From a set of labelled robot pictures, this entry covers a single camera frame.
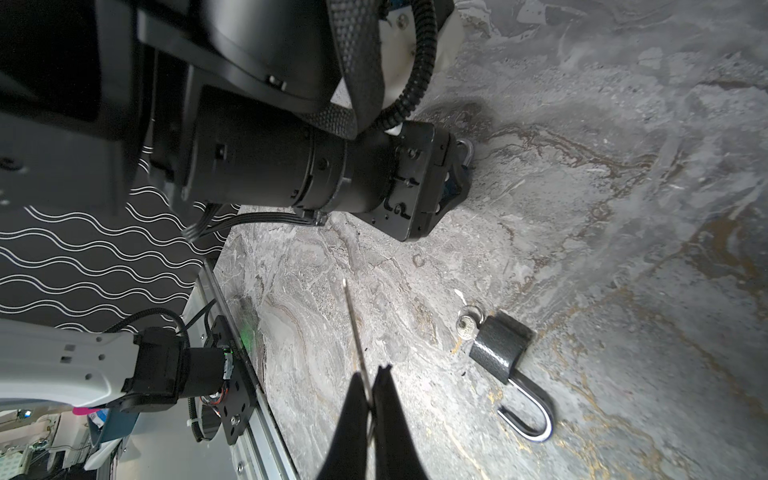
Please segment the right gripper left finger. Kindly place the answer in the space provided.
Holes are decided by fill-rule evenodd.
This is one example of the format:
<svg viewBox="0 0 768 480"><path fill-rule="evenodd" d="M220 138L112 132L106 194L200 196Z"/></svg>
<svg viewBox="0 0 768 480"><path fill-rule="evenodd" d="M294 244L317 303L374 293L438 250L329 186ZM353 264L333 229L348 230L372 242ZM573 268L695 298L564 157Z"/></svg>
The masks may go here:
<svg viewBox="0 0 768 480"><path fill-rule="evenodd" d="M352 375L336 429L317 479L366 478L369 417L372 415L362 374Z"/></svg>

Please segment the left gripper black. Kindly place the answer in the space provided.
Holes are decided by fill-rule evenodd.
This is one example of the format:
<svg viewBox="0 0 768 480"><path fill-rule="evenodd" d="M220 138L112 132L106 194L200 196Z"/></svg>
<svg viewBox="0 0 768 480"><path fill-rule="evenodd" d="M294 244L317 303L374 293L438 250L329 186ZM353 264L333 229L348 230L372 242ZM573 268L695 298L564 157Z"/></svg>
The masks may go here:
<svg viewBox="0 0 768 480"><path fill-rule="evenodd" d="M384 201L371 211L371 225L400 241L427 236L470 192L456 141L444 128L408 121L395 138L397 168Z"/></svg>

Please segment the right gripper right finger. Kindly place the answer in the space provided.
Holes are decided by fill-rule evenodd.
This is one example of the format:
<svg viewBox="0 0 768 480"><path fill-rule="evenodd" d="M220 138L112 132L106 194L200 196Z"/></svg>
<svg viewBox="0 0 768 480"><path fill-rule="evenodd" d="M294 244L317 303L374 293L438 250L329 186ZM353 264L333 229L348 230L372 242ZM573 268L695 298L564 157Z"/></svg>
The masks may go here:
<svg viewBox="0 0 768 480"><path fill-rule="evenodd" d="M379 367L372 388L375 478L426 480L391 370Z"/></svg>

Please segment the black padlock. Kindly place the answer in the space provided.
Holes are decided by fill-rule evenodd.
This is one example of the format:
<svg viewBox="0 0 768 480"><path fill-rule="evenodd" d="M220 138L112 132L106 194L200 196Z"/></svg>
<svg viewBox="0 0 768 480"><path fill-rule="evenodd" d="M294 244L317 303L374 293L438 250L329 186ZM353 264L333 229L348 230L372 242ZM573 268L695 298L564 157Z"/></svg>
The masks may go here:
<svg viewBox="0 0 768 480"><path fill-rule="evenodd" d="M512 385L542 415L544 424L534 428L515 412L500 405L497 415L520 437L543 443L554 433L554 406L549 395L517 370L517 365L534 337L534 332L503 311L489 315L479 326L469 357L499 382Z"/></svg>

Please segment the blue padlock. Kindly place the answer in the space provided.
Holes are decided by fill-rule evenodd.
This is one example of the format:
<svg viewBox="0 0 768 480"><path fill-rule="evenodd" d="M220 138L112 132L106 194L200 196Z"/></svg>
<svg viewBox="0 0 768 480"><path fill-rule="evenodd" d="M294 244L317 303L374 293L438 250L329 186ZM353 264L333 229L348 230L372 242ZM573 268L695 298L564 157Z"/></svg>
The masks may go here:
<svg viewBox="0 0 768 480"><path fill-rule="evenodd" d="M458 139L456 144L462 160L461 164L464 168L468 168L475 156L474 144L470 140L463 138Z"/></svg>

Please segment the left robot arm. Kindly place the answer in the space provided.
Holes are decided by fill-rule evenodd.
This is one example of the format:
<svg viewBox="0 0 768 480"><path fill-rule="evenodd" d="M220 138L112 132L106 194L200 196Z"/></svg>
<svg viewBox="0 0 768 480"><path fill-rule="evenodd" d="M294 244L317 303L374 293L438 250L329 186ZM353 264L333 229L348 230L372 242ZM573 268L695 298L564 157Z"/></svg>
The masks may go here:
<svg viewBox="0 0 768 480"><path fill-rule="evenodd" d="M450 1L413 1L413 64L385 98L390 1L5 1L1 206L114 213L142 147L195 241L348 212L399 241L470 189L470 146L414 122Z"/></svg>

